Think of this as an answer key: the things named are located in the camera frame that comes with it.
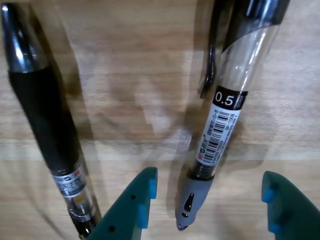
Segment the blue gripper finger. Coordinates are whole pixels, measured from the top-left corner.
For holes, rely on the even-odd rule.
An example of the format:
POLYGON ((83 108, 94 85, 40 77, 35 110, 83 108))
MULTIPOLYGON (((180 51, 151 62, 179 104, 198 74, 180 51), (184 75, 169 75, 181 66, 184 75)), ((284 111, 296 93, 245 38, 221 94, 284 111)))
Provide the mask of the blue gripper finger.
POLYGON ((158 169, 146 167, 126 187, 88 240, 140 240, 148 227, 151 200, 157 197, 158 169))
POLYGON ((266 171, 261 200, 267 204, 268 231, 276 240, 320 238, 320 210, 286 177, 266 171))

